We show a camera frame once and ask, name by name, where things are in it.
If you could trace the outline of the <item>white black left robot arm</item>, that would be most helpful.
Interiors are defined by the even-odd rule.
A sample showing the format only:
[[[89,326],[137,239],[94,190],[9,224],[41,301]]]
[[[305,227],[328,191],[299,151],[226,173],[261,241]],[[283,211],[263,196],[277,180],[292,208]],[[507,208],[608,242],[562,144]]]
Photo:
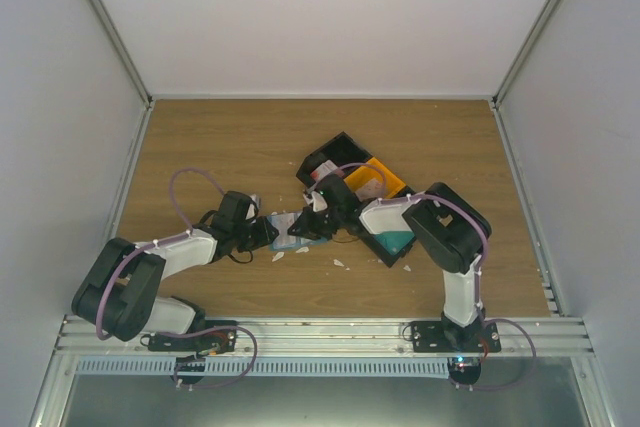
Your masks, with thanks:
[[[138,243],[109,240],[76,291],[72,313],[91,323],[101,340],[160,333],[185,351],[198,349],[206,327],[196,320],[197,307],[159,296],[160,284],[190,268],[272,244],[278,229],[259,214],[259,206],[258,196],[230,191],[218,208],[182,233]]]

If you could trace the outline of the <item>white pink credit card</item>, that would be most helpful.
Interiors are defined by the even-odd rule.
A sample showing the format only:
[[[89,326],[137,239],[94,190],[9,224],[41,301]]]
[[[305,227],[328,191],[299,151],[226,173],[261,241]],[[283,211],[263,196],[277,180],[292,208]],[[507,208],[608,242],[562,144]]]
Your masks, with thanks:
[[[279,213],[270,216],[270,222],[278,228],[279,236],[272,244],[275,250],[288,250],[298,248],[300,239],[287,233],[288,228],[293,224],[299,212]]]

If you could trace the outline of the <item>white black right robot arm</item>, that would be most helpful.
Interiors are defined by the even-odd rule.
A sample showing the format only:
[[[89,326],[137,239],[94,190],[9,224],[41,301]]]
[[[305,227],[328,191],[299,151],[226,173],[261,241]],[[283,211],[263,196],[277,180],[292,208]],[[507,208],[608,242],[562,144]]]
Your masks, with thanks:
[[[329,174],[305,193],[306,206],[288,229],[290,235],[331,239],[340,230],[380,247],[378,256],[393,264],[406,246],[419,243],[443,271],[444,306],[440,325],[444,343],[464,352],[484,327],[482,265],[492,230],[488,221],[448,185],[394,198],[359,198],[345,180]]]

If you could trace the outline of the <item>blue card holder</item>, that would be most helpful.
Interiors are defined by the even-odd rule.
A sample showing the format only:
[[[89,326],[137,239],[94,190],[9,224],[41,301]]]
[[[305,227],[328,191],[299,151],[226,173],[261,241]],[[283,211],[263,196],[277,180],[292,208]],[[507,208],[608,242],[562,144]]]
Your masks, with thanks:
[[[278,236],[270,245],[271,251],[298,250],[302,247],[310,247],[312,245],[318,245],[327,242],[327,239],[325,238],[311,240],[289,234],[288,229],[293,226],[300,215],[301,212],[298,211],[289,213],[273,212],[268,216],[269,222],[278,230]]]

